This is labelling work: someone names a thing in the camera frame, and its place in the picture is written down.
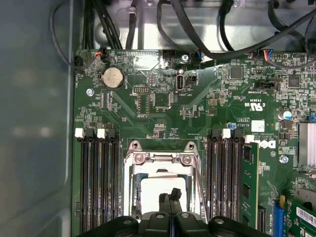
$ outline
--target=barcode sticker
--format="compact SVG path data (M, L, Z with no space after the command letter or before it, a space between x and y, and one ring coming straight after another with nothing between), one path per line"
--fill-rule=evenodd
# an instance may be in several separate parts
M312 236L309 233L305 232L305 237L315 237L315 236Z
M316 227L316 217L308 214L306 211L303 211L299 207L296 207L296 215L301 217L304 221Z

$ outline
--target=white slot latch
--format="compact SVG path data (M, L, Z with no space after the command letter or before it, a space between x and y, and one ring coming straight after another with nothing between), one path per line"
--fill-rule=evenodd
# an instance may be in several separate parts
M255 135L245 135L245 143L255 142Z
M104 128L98 128L97 130L97 137L105 139L105 129Z
M83 128L76 127L75 128L75 137L77 138L83 138L84 137L84 130Z
M231 137L231 130L229 128L224 128L222 132L222 138L230 138Z

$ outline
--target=black cable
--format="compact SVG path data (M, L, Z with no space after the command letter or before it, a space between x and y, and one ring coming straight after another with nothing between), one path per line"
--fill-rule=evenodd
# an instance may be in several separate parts
M163 4L167 4L167 5L171 5L171 2L167 1L167 0L159 0L158 4L157 4L157 28L158 31L160 33L160 35L163 37L163 39L172 46L172 48L176 48L180 51L186 52L187 50L185 50L183 47L181 47L180 45L178 45L177 43L175 43L167 34L166 32L163 30L162 26L161 26L161 17L162 17L162 5Z
M88 0L88 26L87 26L87 48L94 49L94 9L93 4Z
M137 7L137 0L133 0L131 7ZM129 27L125 49L132 49L136 29L136 20L136 14L131 13L129 15Z
M93 5L94 5L94 9L95 11L97 12L98 16L99 16L99 19L100 19L100 22L101 22L101 25L103 27L103 32L105 33L107 39L108 39L108 43L110 45L110 48L116 48L116 45L114 44L114 41L113 41L113 38L112 38L112 35L111 35L111 32L110 32L110 29L103 17L103 14L102 14L102 11L100 10L98 4L97 4L97 1L96 0L92 0L93 2Z
M192 24L190 23L187 14L184 11L184 8L182 6L181 0L173 0L171 2L172 7L180 21L180 24L184 31L186 32L187 36L190 38L190 40L209 58L217 59L217 60L228 60L232 58L237 58L239 56L242 56L245 53L250 53L253 51L256 51L260 48L266 47L270 45L271 43L279 40L289 32L293 31L296 27L302 25L305 21L309 20L313 16L316 15L316 9L312 10L305 16L301 17L299 20L292 23L290 26L286 27L284 30L282 30L280 33L260 42L253 46L240 49L233 52L226 52L226 53L211 53L207 47L204 45L204 43L199 38L198 34L196 33L195 29L193 28Z
M122 44L119 41L119 35L117 33L117 30L115 28L114 22L112 21L111 16L109 15L109 12L107 11L105 5L102 3L101 0L96 0L97 6L99 7L100 11L102 12L102 15L104 16L104 19L107 23L107 26L110 29L111 35L113 37L113 42L116 45L115 48L123 49Z
M222 5L219 8L218 15L219 15L219 33L221 35L221 39L228 51L234 51L233 47L229 43L226 31L225 31L225 19L226 15L231 11L231 8L234 4L233 0L223 0Z
M82 66L82 67L79 67L79 66L76 66L74 64L72 64L71 62L68 61L68 59L65 57L63 51L61 50L59 44L58 44L58 40L57 40L57 37L56 37L56 33L55 33L55 23L54 23L54 18L55 18L55 13L56 11L63 5L65 4L66 2L63 1L57 5L55 5L51 12L50 12L50 16L49 16L49 29L50 29L50 32L51 32L51 37L52 37L52 40L53 40L53 44L54 44L54 47L58 53L58 55L61 57L61 59L69 66L71 67L72 69L74 70L79 70L79 71L83 71L85 69L87 69L95 60L95 57L92 57L89 62Z
M94 48L94 11L92 2L85 0L83 11L83 28L82 28L82 48L93 49Z
M269 1L269 8L268 8L268 17L270 22L272 23L272 25L279 31L284 30L287 25L284 24L276 15L276 11L274 8L274 2L273 1ZM304 37L298 33L297 31L292 31L289 33L289 35L291 35L292 37L294 37L299 45L302 46L302 51L304 52Z
M304 47L305 47L305 50L307 52L307 56L309 56L312 60L310 62L307 62L305 64L302 64L302 65L299 65L299 66L284 66L284 65L280 65L280 64L277 64L275 62L272 62L272 61L268 61L268 63L270 65L273 65L275 67L279 67L279 68L282 68L282 69L286 69L286 70L289 70L289 69L300 69L300 68L304 68L304 67L309 67L309 66L312 66L314 63L316 63L316 54L312 53L309 49L309 44L308 44L308 39L309 39L309 36L310 36L310 32L311 32L311 29L312 29L312 25L315 21L316 17L313 17L307 27L306 27L306 30L305 30L305 40L304 40Z
M221 34L222 41L228 51L234 51L233 47L229 43L227 36L226 36L226 31L225 31L225 18L226 14L222 14L219 16L219 33Z
M316 19L316 17L313 17L313 18L309 21L309 23L308 23L308 25L307 25L307 27L306 27L306 30L305 30L305 39L304 39L306 53L307 53L309 56L311 56L311 57L316 57L316 55L315 55L313 52L311 52L311 50L310 50L310 48L309 48L309 44L308 44L308 43L309 43L308 40L309 40L309 37L310 37L310 32L311 32L312 25L313 25L315 19Z

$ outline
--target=blue slot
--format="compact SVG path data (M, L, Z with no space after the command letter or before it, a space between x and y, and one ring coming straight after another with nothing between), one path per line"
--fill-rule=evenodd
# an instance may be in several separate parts
M279 205L273 206L273 237L283 237L284 210Z

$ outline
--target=heatsink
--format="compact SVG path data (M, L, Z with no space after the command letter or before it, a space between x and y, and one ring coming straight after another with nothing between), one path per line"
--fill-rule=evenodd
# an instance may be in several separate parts
M300 123L299 164L316 167L316 123Z

